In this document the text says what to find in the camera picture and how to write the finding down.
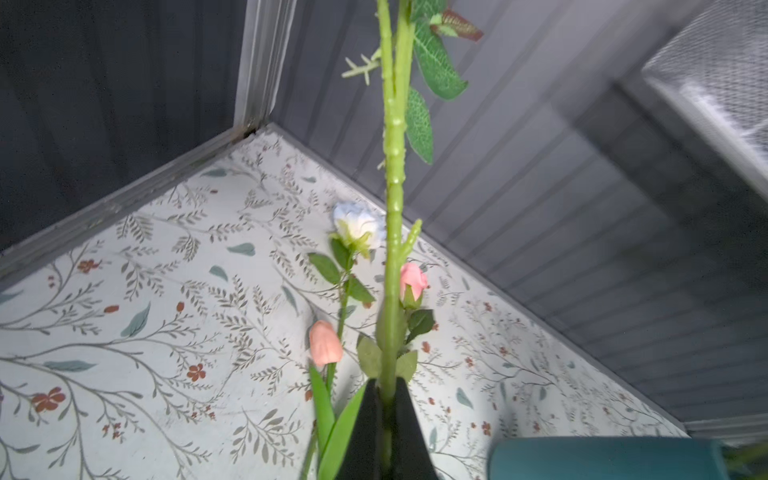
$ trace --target red flower print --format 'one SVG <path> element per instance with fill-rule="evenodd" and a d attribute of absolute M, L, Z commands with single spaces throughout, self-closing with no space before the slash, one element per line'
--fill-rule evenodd
<path fill-rule="evenodd" d="M 94 260 L 83 260 L 78 263 L 78 270 L 82 273 L 88 273 L 91 270 L 96 270 L 99 265 L 101 265 L 101 262 L 96 263 Z"/>
<path fill-rule="evenodd" d="M 65 401 L 66 399 L 67 396 L 61 393 L 61 389 L 59 387 L 56 387 L 55 389 L 48 392 L 47 395 L 44 393 L 35 395 L 32 397 L 32 403 L 36 404 L 35 411 L 40 413 L 43 410 L 56 410 L 58 408 L 58 404 Z"/>
<path fill-rule="evenodd" d="M 196 382 L 198 379 L 204 379 L 205 372 L 203 371 L 203 364 L 198 363 L 197 365 L 192 365 L 190 371 L 187 372 L 187 376 L 191 378 L 193 382 Z"/>

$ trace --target tulip leaf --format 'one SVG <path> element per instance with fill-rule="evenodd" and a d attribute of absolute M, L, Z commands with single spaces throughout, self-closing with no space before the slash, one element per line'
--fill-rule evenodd
<path fill-rule="evenodd" d="M 322 275 L 324 279 L 334 285 L 339 284 L 341 281 L 341 274 L 339 273 L 339 269 L 336 268 L 336 264 L 333 260 L 322 253 L 310 253 L 308 257 L 310 258 L 312 265 L 317 268 L 317 271 L 320 272 L 320 275 Z"/>
<path fill-rule="evenodd" d="M 397 359 L 395 364 L 395 375 L 401 376 L 406 382 L 410 382 L 413 374 L 416 373 L 416 367 L 419 364 L 419 352 L 412 350 L 403 354 Z"/>
<path fill-rule="evenodd" d="M 432 122 L 429 109 L 422 94 L 414 88 L 408 92 L 408 110 L 406 110 L 406 134 L 411 148 L 425 163 L 432 165 Z"/>
<path fill-rule="evenodd" d="M 413 50 L 424 81 L 435 95 L 443 100 L 453 100 L 467 88 L 468 82 L 458 76 L 442 39 L 432 32 L 429 23 L 416 25 Z"/>
<path fill-rule="evenodd" d="M 333 416 L 331 395 L 329 395 L 326 384 L 323 382 L 323 377 L 313 365 L 310 365 L 310 380 L 312 382 L 312 398 L 315 401 L 315 417 L 317 417 L 317 443 L 320 458 L 322 458 L 336 417 Z"/>
<path fill-rule="evenodd" d="M 423 335 L 432 330 L 435 325 L 435 313 L 432 310 L 416 310 L 408 319 L 408 339 L 406 344 L 411 343 L 414 338 Z"/>
<path fill-rule="evenodd" d="M 357 359 L 360 369 L 369 378 L 379 377 L 382 371 L 382 350 L 369 336 L 360 335 L 357 339 Z"/>
<path fill-rule="evenodd" d="M 349 249 L 347 249 L 338 238 L 332 238 L 331 250 L 333 250 L 333 258 L 335 258 L 336 261 L 339 262 L 339 265 L 346 270 L 350 257 Z"/>
<path fill-rule="evenodd" d="M 362 396 L 366 391 L 363 386 L 357 391 L 352 400 L 349 401 L 344 411 L 339 415 L 339 420 L 333 426 L 333 431 L 328 440 L 328 446 L 320 459 L 320 467 L 317 469 L 318 480 L 334 480 L 339 468 L 344 461 L 346 448 L 349 446 L 349 440 L 352 438 L 352 430 L 355 428 L 357 413 L 362 404 Z"/>
<path fill-rule="evenodd" d="M 346 288 L 349 292 L 349 296 L 355 300 L 360 300 L 363 303 L 373 303 L 376 301 L 376 298 L 371 295 L 365 285 L 360 283 L 360 280 L 358 280 L 354 275 L 349 276 Z"/>

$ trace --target gray trim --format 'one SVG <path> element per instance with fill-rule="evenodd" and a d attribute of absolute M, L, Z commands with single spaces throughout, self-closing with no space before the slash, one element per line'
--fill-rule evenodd
<path fill-rule="evenodd" d="M 258 126 L 275 104 L 296 0 L 248 0 L 235 125 Z"/>
<path fill-rule="evenodd" d="M 245 131 L 245 127 L 232 127 L 120 190 L 3 250 L 0 252 L 0 292 L 205 168 L 224 149 L 241 140 Z"/>
<path fill-rule="evenodd" d="M 282 135 L 285 137 L 289 142 L 291 142 L 296 148 L 298 148 L 300 151 L 302 151 L 305 155 L 312 158 L 312 160 L 316 161 L 318 164 L 322 165 L 324 168 L 329 170 L 331 173 L 335 174 L 343 183 L 347 184 L 349 187 L 360 191 L 360 193 L 365 196 L 368 200 L 376 204 L 382 209 L 386 209 L 385 204 L 375 197 L 374 194 L 367 191 L 361 191 L 361 186 L 356 184 L 352 179 L 350 179 L 346 174 L 344 174 L 342 171 L 340 171 L 338 168 L 334 167 L 330 162 L 325 161 L 321 156 L 319 156 L 316 152 L 312 151 L 310 148 L 299 142 L 292 134 L 288 133 L 284 129 L 282 129 L 279 125 L 274 123 L 269 123 L 266 126 L 267 130 L 273 131 L 279 135 Z M 407 220 L 403 219 L 403 225 L 405 227 L 410 228 L 411 222 L 408 222 Z M 490 291 L 492 291 L 495 295 L 497 295 L 499 298 L 504 300 L 505 302 L 508 302 L 510 305 L 512 305 L 514 308 L 519 310 L 523 315 L 526 315 L 528 318 L 532 319 L 534 322 L 536 322 L 544 331 L 552 335 L 555 339 L 557 339 L 559 342 L 563 343 L 566 347 L 568 347 L 570 350 L 572 350 L 576 355 L 579 355 L 581 358 L 587 361 L 590 365 L 592 365 L 595 369 L 599 370 L 601 373 L 606 375 L 609 379 L 616 382 L 621 388 L 627 390 L 629 393 L 637 397 L 640 401 L 644 402 L 646 405 L 654 409 L 656 412 L 658 412 L 660 415 L 662 415 L 665 419 L 672 422 L 676 427 L 679 429 L 686 431 L 685 425 L 675 417 L 673 417 L 669 412 L 662 409 L 658 404 L 652 402 L 648 397 L 643 395 L 642 393 L 638 392 L 637 389 L 635 389 L 633 386 L 625 382 L 621 377 L 613 373 L 611 370 L 609 370 L 608 367 L 603 365 L 602 363 L 598 362 L 593 356 L 591 356 L 589 353 L 585 352 L 582 348 L 577 346 L 575 343 L 570 341 L 568 338 L 563 336 L 562 333 L 560 333 L 557 329 L 550 326 L 548 323 L 546 323 L 542 318 L 534 314 L 531 310 L 525 308 L 522 306 L 517 300 L 513 299 L 509 296 L 508 293 L 502 291 L 497 286 L 495 286 L 493 283 L 488 281 L 483 275 L 480 274 L 477 270 L 467 265 L 464 261 L 460 260 L 456 255 L 450 253 L 447 251 L 446 248 L 443 247 L 443 245 L 440 244 L 440 242 L 436 241 L 435 239 L 431 238 L 429 235 L 422 233 L 422 238 L 428 242 L 430 242 L 431 245 L 434 246 L 434 248 L 437 249 L 437 251 L 440 252 L 441 255 L 451 260 L 453 263 L 464 269 L 467 273 L 470 275 L 473 275 L 480 283 L 483 284 L 486 288 L 488 288 Z"/>

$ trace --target metal mesh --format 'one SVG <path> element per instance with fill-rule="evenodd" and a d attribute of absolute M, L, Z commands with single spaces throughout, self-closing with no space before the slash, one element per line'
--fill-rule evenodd
<path fill-rule="evenodd" d="M 714 2 L 644 73 L 768 199 L 768 2 Z"/>

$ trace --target artificial leaf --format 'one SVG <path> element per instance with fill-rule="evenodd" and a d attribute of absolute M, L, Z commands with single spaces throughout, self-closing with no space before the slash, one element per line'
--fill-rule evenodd
<path fill-rule="evenodd" d="M 435 314 L 432 310 L 416 310 L 411 314 L 411 318 L 408 319 L 408 339 L 406 344 L 411 343 L 414 338 L 424 333 L 432 331 L 432 327 L 435 325 Z"/>
<path fill-rule="evenodd" d="M 317 271 L 320 272 L 320 275 L 322 275 L 324 279 L 334 285 L 339 284 L 341 281 L 341 274 L 339 273 L 339 269 L 336 268 L 333 260 L 322 253 L 310 253 L 307 256 L 310 258 L 312 265 L 317 268 Z"/>
<path fill-rule="evenodd" d="M 323 457 L 320 459 L 320 467 L 317 469 L 318 480 L 334 480 L 339 468 L 344 461 L 346 448 L 349 445 L 349 439 L 352 437 L 352 430 L 355 428 L 357 412 L 360 410 L 362 396 L 366 388 L 363 386 L 357 391 L 352 400 L 339 415 L 339 420 L 333 426 L 330 439 Z"/>
<path fill-rule="evenodd" d="M 350 275 L 349 280 L 347 280 L 347 291 L 349 296 L 363 303 L 373 303 L 376 301 L 376 298 L 371 295 L 365 285 L 360 283 L 360 280 L 354 275 Z"/>
<path fill-rule="evenodd" d="M 59 372 L 83 372 L 96 366 L 95 363 L 86 363 L 81 360 L 68 360 L 66 362 L 45 362 L 43 366 L 47 369 L 57 370 Z"/>
<path fill-rule="evenodd" d="M 395 364 L 395 375 L 401 376 L 406 382 L 410 382 L 413 374 L 416 373 L 416 367 L 419 365 L 419 352 L 411 350 L 397 359 Z"/>
<path fill-rule="evenodd" d="M 136 336 L 147 325 L 147 317 L 149 317 L 149 307 L 151 305 L 152 303 L 148 303 L 147 308 L 134 315 L 131 323 L 120 332 L 120 336 Z"/>
<path fill-rule="evenodd" d="M 479 28 L 450 8 L 446 8 L 440 14 L 433 15 L 429 24 L 432 31 L 440 35 L 467 38 L 472 41 L 478 41 L 483 36 Z"/>
<path fill-rule="evenodd" d="M 428 21 L 432 16 L 445 10 L 445 0 L 413 0 L 411 22 Z"/>
<path fill-rule="evenodd" d="M 256 247 L 254 247 L 252 243 L 241 243 L 240 245 L 235 245 L 234 247 L 227 247 L 227 250 L 232 253 L 241 253 L 249 257 L 256 255 Z"/>
<path fill-rule="evenodd" d="M 414 88 L 408 92 L 406 134 L 413 151 L 427 164 L 432 165 L 432 122 L 429 120 L 429 109 L 422 94 Z"/>
<path fill-rule="evenodd" d="M 453 100 L 467 88 L 468 82 L 463 81 L 453 68 L 442 40 L 432 33 L 426 22 L 416 26 L 413 51 L 424 81 L 435 95 L 443 100 Z"/>
<path fill-rule="evenodd" d="M 333 250 L 333 258 L 335 258 L 336 261 L 339 262 L 339 265 L 346 270 L 346 265 L 349 262 L 350 257 L 349 249 L 347 249 L 338 238 L 332 238 L 331 250 Z"/>
<path fill-rule="evenodd" d="M 210 273 L 211 275 L 215 275 L 215 276 L 218 276 L 219 278 L 221 278 L 221 279 L 222 279 L 222 280 L 224 280 L 225 282 L 228 282 L 228 281 L 230 281 L 230 278 L 227 276 L 227 272 L 225 272 L 225 271 L 224 271 L 224 269 L 223 269 L 223 268 L 221 268 L 221 267 L 220 267 L 220 266 L 218 266 L 218 265 L 214 265 L 214 266 L 212 266 L 212 267 L 210 268 L 210 270 L 208 270 L 208 273 Z"/>
<path fill-rule="evenodd" d="M 379 377 L 382 371 L 382 350 L 369 336 L 360 334 L 357 339 L 357 360 L 360 369 L 369 378 Z"/>
<path fill-rule="evenodd" d="M 472 410 L 475 409 L 475 407 L 472 405 L 472 402 L 469 400 L 469 397 L 467 396 L 467 394 L 464 393 L 464 390 L 462 390 L 462 387 L 458 387 L 456 389 L 456 399 L 462 405 L 468 406 Z"/>
<path fill-rule="evenodd" d="M 323 382 L 323 377 L 313 365 L 310 365 L 310 380 L 312 382 L 312 398 L 315 401 L 315 417 L 317 418 L 317 443 L 320 449 L 320 458 L 322 458 L 336 417 L 333 415 L 333 408 L 331 407 L 331 395 Z"/>

